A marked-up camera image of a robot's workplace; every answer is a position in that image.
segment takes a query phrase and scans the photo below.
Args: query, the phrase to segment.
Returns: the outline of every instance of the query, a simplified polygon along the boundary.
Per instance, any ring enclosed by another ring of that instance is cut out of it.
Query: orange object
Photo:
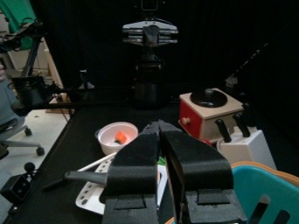
[[[124,144],[125,141],[127,141],[127,136],[121,131],[119,131],[116,133],[116,141],[115,142],[119,143],[119,144]]]
[[[172,224],[172,223],[174,223],[174,217],[164,224]]]

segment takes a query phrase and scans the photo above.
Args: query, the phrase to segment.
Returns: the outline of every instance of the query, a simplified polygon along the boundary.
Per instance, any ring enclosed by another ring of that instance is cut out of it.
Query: white tray
[[[113,157],[105,160],[101,164],[99,164],[95,172],[108,172],[109,164],[113,160]],[[163,195],[164,195],[164,187],[167,183],[167,171],[163,165],[158,165],[158,171],[160,174],[160,178],[158,180],[158,188],[156,188],[156,209],[159,209]],[[104,188],[97,184],[87,182],[84,185],[79,196],[76,198],[77,207],[89,210],[96,214],[104,214],[105,204],[99,201],[100,194],[103,193]]]

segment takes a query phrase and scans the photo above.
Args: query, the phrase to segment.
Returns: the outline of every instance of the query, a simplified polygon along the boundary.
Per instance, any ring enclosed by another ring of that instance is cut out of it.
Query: black background
[[[132,85],[142,47],[123,43],[121,27],[139,19],[138,2],[32,0],[65,88],[80,69],[96,88]],[[179,29],[179,43],[155,49],[166,82],[224,83],[238,70],[239,92],[298,144],[298,1],[172,0],[156,14]]]

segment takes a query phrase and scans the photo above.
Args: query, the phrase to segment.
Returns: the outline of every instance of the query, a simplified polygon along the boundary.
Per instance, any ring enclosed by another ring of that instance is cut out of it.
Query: knife handle
[[[64,178],[68,180],[83,180],[99,184],[101,187],[107,185],[107,173],[93,171],[68,171]]]
[[[67,183],[68,183],[68,180],[67,180],[65,178],[59,178],[59,179],[56,179],[55,181],[52,181],[48,185],[45,185],[45,186],[43,187],[43,190],[44,190],[45,192],[48,192],[48,191],[51,191],[51,190],[59,188],[60,186],[67,185]]]
[[[254,116],[252,106],[246,102],[243,103],[242,107],[244,109],[242,114],[244,116],[247,126],[251,128],[256,127],[256,118]]]
[[[230,137],[230,132],[228,132],[228,128],[227,128],[226,123],[223,122],[222,119],[218,119],[218,120],[215,121],[215,123],[216,123],[218,126],[219,126],[219,133],[220,133],[222,136],[223,136],[224,143],[230,143],[230,142],[231,142],[231,137]]]
[[[236,123],[238,123],[238,127],[240,129],[240,132],[243,134],[243,137],[250,137],[250,131],[248,131],[248,126],[246,125],[246,122],[243,120],[243,116],[242,114],[235,114],[232,116],[232,118],[235,119]]]

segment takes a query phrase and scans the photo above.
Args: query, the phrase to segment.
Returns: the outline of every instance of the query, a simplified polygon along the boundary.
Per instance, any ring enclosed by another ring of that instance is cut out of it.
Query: knife block
[[[243,137],[238,127],[231,135],[231,142],[218,141],[218,150],[232,165],[242,161],[254,161],[276,170],[275,161],[267,146],[266,136],[262,130],[251,129],[250,137]]]

